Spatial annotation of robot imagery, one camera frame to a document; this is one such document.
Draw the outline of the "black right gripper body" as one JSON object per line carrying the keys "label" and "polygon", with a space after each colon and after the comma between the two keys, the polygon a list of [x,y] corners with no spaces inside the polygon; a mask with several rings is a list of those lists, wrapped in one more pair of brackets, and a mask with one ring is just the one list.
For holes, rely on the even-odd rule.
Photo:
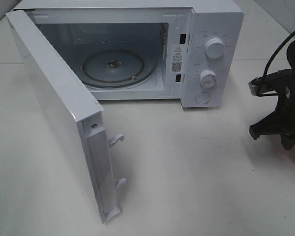
{"label": "black right gripper body", "polygon": [[275,73],[275,91],[278,101],[275,109],[276,121],[273,134],[295,137],[295,74]]}

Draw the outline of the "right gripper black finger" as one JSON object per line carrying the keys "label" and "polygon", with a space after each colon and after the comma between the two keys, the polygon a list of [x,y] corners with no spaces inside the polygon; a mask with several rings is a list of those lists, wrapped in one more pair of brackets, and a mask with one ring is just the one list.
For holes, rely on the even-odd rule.
{"label": "right gripper black finger", "polygon": [[285,150],[290,150],[295,144],[295,134],[281,134],[281,144]]}
{"label": "right gripper black finger", "polygon": [[261,121],[249,126],[249,134],[254,140],[261,135],[281,135],[288,134],[289,131],[281,123],[281,119],[276,112],[272,112]]}

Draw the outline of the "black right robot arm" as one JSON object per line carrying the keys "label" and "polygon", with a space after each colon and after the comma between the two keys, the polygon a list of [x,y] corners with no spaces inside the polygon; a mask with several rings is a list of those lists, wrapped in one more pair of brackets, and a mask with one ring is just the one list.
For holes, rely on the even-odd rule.
{"label": "black right robot arm", "polygon": [[284,69],[249,82],[252,95],[266,95],[275,91],[278,96],[277,105],[270,115],[249,127],[254,140],[261,135],[280,135],[281,144],[290,150],[295,144],[295,40],[288,46],[287,60],[290,69]]}

